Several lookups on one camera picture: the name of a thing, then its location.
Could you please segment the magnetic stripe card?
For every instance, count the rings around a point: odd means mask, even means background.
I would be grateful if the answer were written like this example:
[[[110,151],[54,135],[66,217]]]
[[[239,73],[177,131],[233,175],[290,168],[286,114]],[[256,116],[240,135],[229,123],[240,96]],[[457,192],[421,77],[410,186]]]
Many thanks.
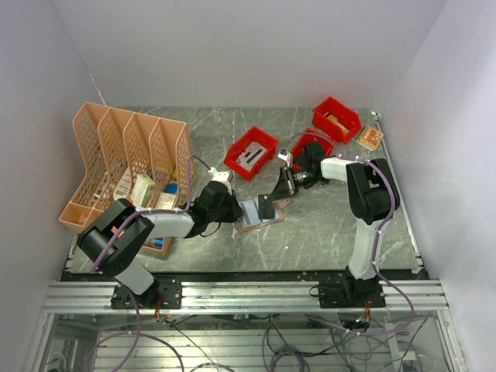
[[[245,226],[252,226],[256,225],[260,221],[257,203],[254,199],[242,201],[239,205],[243,211],[243,216],[241,219],[242,224]]]

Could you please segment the brown leather card holder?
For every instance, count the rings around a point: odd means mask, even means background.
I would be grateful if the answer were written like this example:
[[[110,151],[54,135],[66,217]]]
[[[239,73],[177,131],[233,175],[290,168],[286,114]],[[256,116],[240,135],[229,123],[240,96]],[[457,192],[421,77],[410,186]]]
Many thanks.
[[[235,223],[239,233],[284,221],[284,213],[277,201],[263,201],[262,206],[260,206],[259,199],[254,198],[240,202],[239,206],[242,216]]]

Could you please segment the white credit card stack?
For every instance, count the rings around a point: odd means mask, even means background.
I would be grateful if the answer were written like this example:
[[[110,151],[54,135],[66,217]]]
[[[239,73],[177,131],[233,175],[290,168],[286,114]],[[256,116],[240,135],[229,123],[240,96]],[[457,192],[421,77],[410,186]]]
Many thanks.
[[[267,152],[267,148],[258,142],[252,142],[236,159],[236,163],[246,171],[251,171],[253,166]]]

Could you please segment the red bin with cards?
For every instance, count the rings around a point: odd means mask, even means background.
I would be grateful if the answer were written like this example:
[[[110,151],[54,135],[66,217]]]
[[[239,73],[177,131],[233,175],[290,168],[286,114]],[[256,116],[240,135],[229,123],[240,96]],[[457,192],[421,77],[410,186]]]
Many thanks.
[[[228,149],[223,163],[250,181],[274,157],[278,144],[278,139],[252,126]]]

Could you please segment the red bin front pair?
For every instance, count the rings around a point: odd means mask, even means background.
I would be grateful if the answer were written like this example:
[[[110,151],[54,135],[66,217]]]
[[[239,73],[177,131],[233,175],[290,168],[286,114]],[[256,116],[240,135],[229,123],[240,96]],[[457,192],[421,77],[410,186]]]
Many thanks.
[[[298,137],[298,141],[291,148],[291,154],[293,155],[293,171],[301,171],[305,167],[304,146],[315,141],[321,144],[322,150],[327,157],[331,155],[334,149],[334,142],[330,137],[324,133],[317,132],[314,129],[307,128],[304,134]]]

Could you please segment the red bin pair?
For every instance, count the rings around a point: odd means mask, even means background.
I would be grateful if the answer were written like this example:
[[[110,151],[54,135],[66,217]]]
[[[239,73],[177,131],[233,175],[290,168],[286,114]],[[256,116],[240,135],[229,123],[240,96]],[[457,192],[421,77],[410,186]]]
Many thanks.
[[[315,141],[321,144],[322,150],[327,157],[331,155],[334,149],[334,142],[330,137],[324,133],[317,132],[314,129],[307,128],[304,134],[298,137],[298,141],[291,148],[291,154],[293,155],[293,171],[301,171],[305,167],[304,146]]]
[[[347,144],[361,129],[359,115],[333,97],[312,109],[312,125],[337,143]]]

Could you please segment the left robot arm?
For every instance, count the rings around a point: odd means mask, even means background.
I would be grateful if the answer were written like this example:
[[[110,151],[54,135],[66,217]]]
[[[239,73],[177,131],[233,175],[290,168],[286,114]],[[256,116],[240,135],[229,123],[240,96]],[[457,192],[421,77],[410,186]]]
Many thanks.
[[[149,308],[160,297],[160,282],[136,258],[147,240],[190,239],[212,223],[234,223],[242,216],[235,192],[210,181],[183,209],[142,209],[120,198],[80,233],[77,246],[106,277],[125,285],[139,307]]]

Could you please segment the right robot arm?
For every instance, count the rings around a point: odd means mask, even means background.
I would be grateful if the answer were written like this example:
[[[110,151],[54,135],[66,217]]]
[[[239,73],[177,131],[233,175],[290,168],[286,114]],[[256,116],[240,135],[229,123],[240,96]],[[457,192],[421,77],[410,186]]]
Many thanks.
[[[290,152],[282,150],[277,156],[284,166],[270,194],[271,200],[293,197],[302,188],[317,183],[341,181],[347,186],[350,210],[356,218],[353,253],[343,278],[336,283],[318,283],[310,295],[319,300],[322,308],[384,307],[378,258],[384,231],[401,204],[388,162],[384,158],[327,157],[318,141],[304,146],[305,165],[301,170],[292,168]]]

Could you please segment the yellow blue toy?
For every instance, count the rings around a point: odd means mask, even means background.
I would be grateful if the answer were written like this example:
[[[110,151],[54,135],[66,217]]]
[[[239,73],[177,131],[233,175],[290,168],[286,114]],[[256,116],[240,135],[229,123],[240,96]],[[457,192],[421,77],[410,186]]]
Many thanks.
[[[167,185],[164,188],[164,193],[166,194],[171,194],[171,195],[176,195],[179,191],[179,184],[178,184],[178,171],[177,169],[173,170],[173,173],[171,175],[171,179],[167,183]]]

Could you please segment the blue capped bottle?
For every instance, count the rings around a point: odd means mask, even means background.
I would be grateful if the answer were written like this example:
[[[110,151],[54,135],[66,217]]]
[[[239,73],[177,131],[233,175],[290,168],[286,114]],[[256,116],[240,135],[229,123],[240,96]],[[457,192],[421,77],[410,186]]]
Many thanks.
[[[150,240],[150,245],[154,248],[162,248],[164,246],[163,238],[153,238]]]

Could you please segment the green white carton box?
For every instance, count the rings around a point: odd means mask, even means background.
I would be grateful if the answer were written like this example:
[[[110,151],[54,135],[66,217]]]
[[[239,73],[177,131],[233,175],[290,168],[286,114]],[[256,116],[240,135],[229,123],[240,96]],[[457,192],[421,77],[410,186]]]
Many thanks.
[[[130,201],[136,207],[147,207],[156,187],[154,180],[146,174],[138,174],[131,193]]]

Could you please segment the peach file organizer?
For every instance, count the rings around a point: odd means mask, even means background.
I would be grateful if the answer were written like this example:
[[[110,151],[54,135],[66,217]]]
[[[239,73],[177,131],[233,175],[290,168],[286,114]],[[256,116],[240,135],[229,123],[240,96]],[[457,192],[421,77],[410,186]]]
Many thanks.
[[[192,145],[185,122],[86,102],[73,126],[85,175],[59,218],[68,229],[81,233],[115,197],[129,198],[130,189],[118,189],[125,174],[131,182],[140,174],[153,177],[157,187],[150,208],[157,207],[172,181],[177,183],[174,205],[186,203],[195,166],[189,159]]]

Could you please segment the orange spiral notepad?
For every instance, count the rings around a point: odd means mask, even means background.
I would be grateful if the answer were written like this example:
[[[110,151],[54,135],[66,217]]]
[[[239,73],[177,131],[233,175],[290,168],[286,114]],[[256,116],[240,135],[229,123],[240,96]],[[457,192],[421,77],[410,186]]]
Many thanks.
[[[383,138],[384,134],[380,130],[366,126],[356,138],[356,142],[369,151],[375,151],[381,145]]]

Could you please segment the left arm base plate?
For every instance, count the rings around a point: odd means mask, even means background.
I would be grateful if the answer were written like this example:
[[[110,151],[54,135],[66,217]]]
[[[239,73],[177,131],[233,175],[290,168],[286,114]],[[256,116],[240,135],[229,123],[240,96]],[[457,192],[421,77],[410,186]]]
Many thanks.
[[[179,309],[182,300],[182,285],[175,279],[155,281],[143,294],[135,294],[140,308]],[[123,286],[115,286],[111,298],[111,309],[133,309],[132,292]]]

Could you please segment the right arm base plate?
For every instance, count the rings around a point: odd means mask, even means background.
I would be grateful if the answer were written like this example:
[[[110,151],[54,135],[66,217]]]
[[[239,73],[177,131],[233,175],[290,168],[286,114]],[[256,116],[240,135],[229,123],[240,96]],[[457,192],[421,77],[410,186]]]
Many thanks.
[[[366,293],[353,293],[348,284],[319,282],[308,291],[312,298],[316,298],[320,308],[384,308],[386,301],[382,287],[378,285],[374,290]]]

